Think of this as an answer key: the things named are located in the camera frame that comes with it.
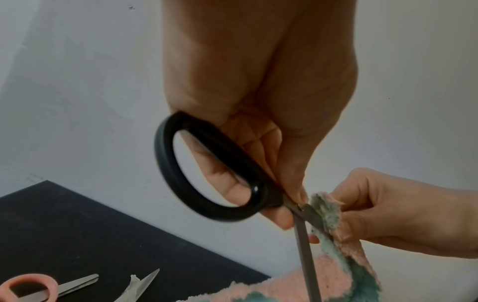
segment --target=wall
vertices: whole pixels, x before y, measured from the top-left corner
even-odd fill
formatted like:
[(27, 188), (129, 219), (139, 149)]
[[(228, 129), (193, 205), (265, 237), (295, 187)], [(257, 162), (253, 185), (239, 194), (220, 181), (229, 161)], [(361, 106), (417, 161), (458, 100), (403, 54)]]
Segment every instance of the wall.
[[(291, 232), (261, 217), (203, 219), (176, 200), (157, 170), (152, 138), (167, 115), (159, 10), (154, 0), (2, 4), (0, 196), (48, 179), (262, 272), (284, 274), (299, 265)], [(332, 190), (357, 166), (478, 189), (477, 11), (474, 0), (359, 2), (358, 89), (312, 160), (310, 192)], [(178, 153), (195, 183), (211, 192), (180, 142)], [(385, 301), (478, 296), (477, 262), (365, 248)]]

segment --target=scissor handle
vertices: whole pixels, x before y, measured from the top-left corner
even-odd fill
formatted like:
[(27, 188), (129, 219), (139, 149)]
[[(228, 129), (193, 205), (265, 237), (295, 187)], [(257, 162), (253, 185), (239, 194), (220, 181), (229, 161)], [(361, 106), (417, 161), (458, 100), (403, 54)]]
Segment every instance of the scissor handle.
[[(193, 135), (212, 155), (251, 188), (249, 201), (237, 207), (217, 204), (199, 193), (184, 176), (174, 154), (173, 138), (185, 130)], [(239, 146), (211, 123), (176, 112), (159, 126), (154, 140), (156, 161), (166, 182), (189, 208), (198, 214), (221, 221), (246, 219), (262, 209), (283, 204), (282, 192), (275, 181)]]
[(43, 274), (26, 274), (13, 277), (0, 285), (0, 302), (18, 302), (19, 298), (11, 290), (11, 287), (21, 283), (43, 284), (50, 295), (46, 302), (55, 302), (58, 299), (58, 283), (55, 279)]

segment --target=person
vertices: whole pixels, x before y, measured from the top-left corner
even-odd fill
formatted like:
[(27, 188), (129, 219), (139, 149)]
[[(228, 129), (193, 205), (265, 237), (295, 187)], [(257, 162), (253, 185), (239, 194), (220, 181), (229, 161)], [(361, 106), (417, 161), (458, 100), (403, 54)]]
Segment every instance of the person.
[[(164, 0), (164, 92), (218, 127), (297, 203), (307, 164), (337, 123), (358, 77), (355, 0)], [(184, 136), (209, 183), (231, 203), (249, 189)], [(334, 236), (432, 255), (478, 257), (478, 193), (353, 170)], [(263, 215), (292, 227), (284, 207)]]

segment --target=pink and green fabric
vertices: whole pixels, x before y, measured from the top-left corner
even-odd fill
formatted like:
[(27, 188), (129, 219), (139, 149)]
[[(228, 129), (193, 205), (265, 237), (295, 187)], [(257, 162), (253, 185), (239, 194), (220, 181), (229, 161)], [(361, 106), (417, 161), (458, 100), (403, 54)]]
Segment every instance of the pink and green fabric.
[[(340, 204), (327, 193), (312, 196), (311, 206), (330, 233), (339, 224)], [(360, 241), (339, 243), (319, 230), (312, 230), (323, 254), (314, 259), (324, 302), (378, 302), (380, 283), (365, 257)], [(232, 284), (211, 295), (191, 297), (187, 302), (309, 302), (301, 269), (259, 284)]]

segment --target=black-handled scissors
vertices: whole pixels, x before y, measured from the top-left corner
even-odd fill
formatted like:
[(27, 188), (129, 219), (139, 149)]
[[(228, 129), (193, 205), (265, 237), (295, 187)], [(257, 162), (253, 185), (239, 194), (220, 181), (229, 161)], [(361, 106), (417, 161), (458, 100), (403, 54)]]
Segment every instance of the black-handled scissors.
[[(217, 204), (189, 183), (179, 167), (173, 149), (174, 135), (180, 130), (193, 135), (211, 154), (249, 184), (251, 195), (245, 205), (229, 207)], [(322, 301), (305, 221), (317, 229), (323, 230), (324, 227), (322, 219), (312, 207), (299, 207), (236, 143), (212, 124), (184, 112), (177, 112), (161, 123), (156, 132), (154, 149), (159, 168), (170, 188), (182, 202), (202, 216), (221, 221), (238, 221), (267, 207), (288, 207), (294, 216), (295, 236), (309, 300)]]

